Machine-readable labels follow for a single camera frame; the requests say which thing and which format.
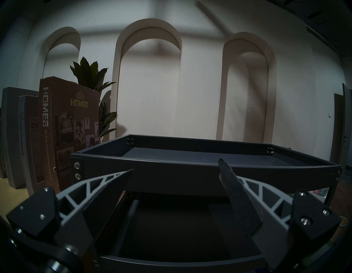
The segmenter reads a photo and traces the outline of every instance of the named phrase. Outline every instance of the crown logo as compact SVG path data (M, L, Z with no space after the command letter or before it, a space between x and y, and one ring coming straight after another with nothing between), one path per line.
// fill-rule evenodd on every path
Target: crown logo
M77 99L84 99L84 96L83 96L83 93L81 91L79 91L77 94L76 94L76 98Z

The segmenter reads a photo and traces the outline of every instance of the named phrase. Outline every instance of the ceiling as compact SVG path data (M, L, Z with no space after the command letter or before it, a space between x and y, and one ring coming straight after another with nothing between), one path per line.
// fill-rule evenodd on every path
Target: ceiling
M340 57L352 56L351 0L267 0L301 18Z

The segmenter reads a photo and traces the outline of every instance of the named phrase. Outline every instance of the brown book cover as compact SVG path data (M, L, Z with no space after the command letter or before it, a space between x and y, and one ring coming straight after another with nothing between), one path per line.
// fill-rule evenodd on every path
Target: brown book cover
M45 184L56 194L72 185L70 154L99 143L98 121L98 91L57 77L40 80L40 153Z

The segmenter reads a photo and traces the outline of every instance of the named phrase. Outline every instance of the book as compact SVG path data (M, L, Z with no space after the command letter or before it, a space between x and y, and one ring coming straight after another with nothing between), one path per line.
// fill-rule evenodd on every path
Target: book
M5 170L5 163L4 163L1 132L2 131L1 131L1 122L0 122L0 177L1 178L6 178L6 170Z
M58 194L72 185L70 155L99 143L99 92L47 77L40 80L38 109L45 184Z
M38 97L20 96L18 98L18 134L22 169L29 196L45 187L38 119Z
M26 184L21 164L18 137L18 98L24 95L39 96L39 92L15 87L6 87L2 90L2 145L8 184L12 188L19 188Z

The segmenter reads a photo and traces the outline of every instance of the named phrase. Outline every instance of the screw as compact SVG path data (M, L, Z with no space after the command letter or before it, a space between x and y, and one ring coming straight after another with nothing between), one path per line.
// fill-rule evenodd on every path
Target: screw
M329 215L330 215L330 211L327 210L327 209L323 209L323 214L324 214L325 216L329 216Z
M17 245L15 244L15 242L14 242L12 239L10 239L10 242L13 243L13 245L14 245L15 247L17 247Z
M18 234L23 234L22 230L20 228L16 228L15 230Z
M70 244L65 244L64 248L66 248L68 251L71 251L72 253L74 253L76 255L78 254L78 249Z
M310 225L312 222L308 218L302 217L301 218L301 223L303 225Z

